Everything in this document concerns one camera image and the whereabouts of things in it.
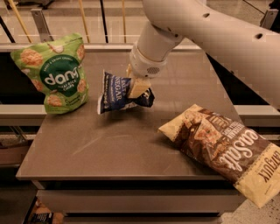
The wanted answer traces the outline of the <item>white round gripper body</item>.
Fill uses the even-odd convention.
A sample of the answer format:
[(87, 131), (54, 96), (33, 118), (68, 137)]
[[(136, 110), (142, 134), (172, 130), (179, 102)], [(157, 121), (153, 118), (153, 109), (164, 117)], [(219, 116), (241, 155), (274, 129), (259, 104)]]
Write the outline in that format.
[(155, 78), (159, 76), (167, 63), (166, 59), (163, 61), (153, 61), (146, 58), (138, 50), (137, 43), (131, 49), (129, 61), (133, 74), (144, 78)]

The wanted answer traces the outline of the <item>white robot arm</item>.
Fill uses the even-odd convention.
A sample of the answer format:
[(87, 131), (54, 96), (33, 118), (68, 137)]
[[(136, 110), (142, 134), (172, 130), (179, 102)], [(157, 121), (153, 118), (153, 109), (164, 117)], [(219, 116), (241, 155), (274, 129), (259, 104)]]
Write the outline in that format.
[(157, 76), (169, 52), (190, 39), (280, 109), (280, 34), (230, 17), (200, 0), (143, 0), (148, 18), (129, 56), (133, 74)]

